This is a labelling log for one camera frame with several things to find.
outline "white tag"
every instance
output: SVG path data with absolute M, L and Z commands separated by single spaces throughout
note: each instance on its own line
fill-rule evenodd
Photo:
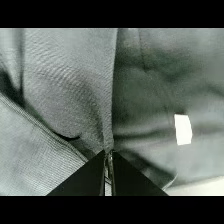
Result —
M 191 122 L 187 115 L 174 115 L 177 145 L 191 144 L 193 136 Z

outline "garment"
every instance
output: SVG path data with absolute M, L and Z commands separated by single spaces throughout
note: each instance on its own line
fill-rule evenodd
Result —
M 112 148 L 162 188 L 223 175 L 223 39 L 204 28 L 0 29 L 0 195 L 46 195 Z M 191 120 L 190 145 L 176 144 L 176 113 Z

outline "gray fabric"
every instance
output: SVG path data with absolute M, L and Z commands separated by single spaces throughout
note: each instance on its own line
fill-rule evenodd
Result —
M 161 187 L 224 175 L 223 55 L 223 29 L 0 29 L 0 194 L 45 195 L 113 140 Z

